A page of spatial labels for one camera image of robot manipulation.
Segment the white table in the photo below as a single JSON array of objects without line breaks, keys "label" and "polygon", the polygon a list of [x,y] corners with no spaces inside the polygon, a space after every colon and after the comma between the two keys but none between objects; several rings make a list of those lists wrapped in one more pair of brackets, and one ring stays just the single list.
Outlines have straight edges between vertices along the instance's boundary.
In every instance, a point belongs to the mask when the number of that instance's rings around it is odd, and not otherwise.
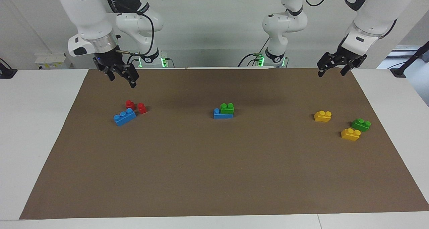
[{"label": "white table", "polygon": [[[20,70],[13,79],[0,80],[0,229],[429,228],[429,212],[18,221],[86,73]],[[429,108],[406,79],[394,78],[388,70],[353,74],[429,201]]]}]

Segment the brown table surface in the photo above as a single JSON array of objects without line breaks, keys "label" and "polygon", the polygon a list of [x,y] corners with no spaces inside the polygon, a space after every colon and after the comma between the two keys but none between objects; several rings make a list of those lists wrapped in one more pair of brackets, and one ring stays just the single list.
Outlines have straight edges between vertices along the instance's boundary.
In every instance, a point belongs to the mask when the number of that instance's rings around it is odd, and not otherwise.
[{"label": "brown table surface", "polygon": [[[429,211],[352,73],[316,73],[140,70],[131,90],[90,70],[20,218]],[[118,127],[128,99],[149,111]]]}]

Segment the yellow lego brick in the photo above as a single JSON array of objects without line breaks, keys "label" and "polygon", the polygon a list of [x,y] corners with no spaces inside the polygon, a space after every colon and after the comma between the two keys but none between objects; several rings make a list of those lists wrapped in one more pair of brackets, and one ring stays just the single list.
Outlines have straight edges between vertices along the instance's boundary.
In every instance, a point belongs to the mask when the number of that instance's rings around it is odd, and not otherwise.
[{"label": "yellow lego brick", "polygon": [[360,138],[361,132],[359,130],[353,130],[352,128],[344,129],[341,132],[341,137],[344,139],[356,141]]},{"label": "yellow lego brick", "polygon": [[331,120],[332,113],[330,111],[324,112],[324,111],[318,111],[314,115],[314,120],[317,122],[329,122]]}]

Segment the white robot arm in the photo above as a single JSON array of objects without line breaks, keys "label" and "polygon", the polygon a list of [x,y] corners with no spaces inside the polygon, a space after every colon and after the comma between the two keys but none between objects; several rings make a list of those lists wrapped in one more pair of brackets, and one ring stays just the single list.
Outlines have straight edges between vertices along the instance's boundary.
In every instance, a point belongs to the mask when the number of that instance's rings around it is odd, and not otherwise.
[{"label": "white robot arm", "polygon": [[281,0],[286,11],[265,16],[262,27],[269,35],[268,47],[263,52],[265,64],[280,66],[283,62],[288,39],[285,33],[298,32],[307,26],[307,15],[303,12],[304,0]]},{"label": "white robot arm", "polygon": [[[124,77],[132,88],[136,86],[138,73],[133,64],[124,64],[122,54],[139,56],[147,64],[155,64],[160,56],[154,42],[154,32],[162,29],[164,22],[150,9],[146,0],[60,0],[67,15],[78,29],[69,39],[69,53],[80,56],[94,53],[97,68],[115,79],[112,72]],[[113,26],[107,13],[118,13],[116,23],[121,31],[137,43],[139,52],[123,52],[118,46],[119,36],[113,34]]]},{"label": "white robot arm", "polygon": [[341,75],[359,67],[368,49],[393,29],[397,18],[412,0],[345,0],[357,16],[334,54],[326,52],[317,63],[319,76],[337,65],[345,65]]}]

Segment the toy block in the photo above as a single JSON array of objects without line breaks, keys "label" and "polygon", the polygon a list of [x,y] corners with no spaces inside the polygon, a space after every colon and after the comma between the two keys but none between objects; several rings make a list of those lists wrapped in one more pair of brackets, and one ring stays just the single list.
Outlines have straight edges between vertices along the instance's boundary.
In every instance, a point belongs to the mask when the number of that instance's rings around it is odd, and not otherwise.
[{"label": "toy block", "polygon": [[359,130],[353,130],[352,128],[344,129],[341,132],[341,137],[344,139],[356,141],[360,138],[360,131]]},{"label": "toy block", "polygon": [[115,120],[116,125],[122,126],[135,118],[136,118],[136,115],[133,109],[127,108],[127,111],[121,112],[119,115],[115,115],[113,117],[113,120]]},{"label": "toy block", "polygon": [[314,120],[317,122],[329,122],[331,120],[332,113],[330,111],[324,112],[324,111],[318,111],[314,115]]},{"label": "toy block", "polygon": [[138,108],[138,111],[140,112],[140,114],[147,113],[147,109],[146,109],[146,107],[144,106],[143,103],[139,103],[137,105],[137,108]]},{"label": "toy block", "polygon": [[125,107],[127,109],[131,108],[131,109],[135,110],[135,104],[131,100],[128,100],[128,101],[125,102]]},{"label": "toy block", "polygon": [[222,103],[221,104],[221,114],[234,114],[234,104],[228,103]]},{"label": "toy block", "polygon": [[221,114],[219,108],[215,108],[213,110],[213,118],[214,119],[230,119],[233,117],[234,117],[234,114]]},{"label": "toy block", "polygon": [[363,119],[359,118],[354,120],[351,123],[351,127],[354,129],[357,129],[361,132],[366,132],[368,131],[369,127],[371,127],[371,122],[370,121],[364,121]]}]

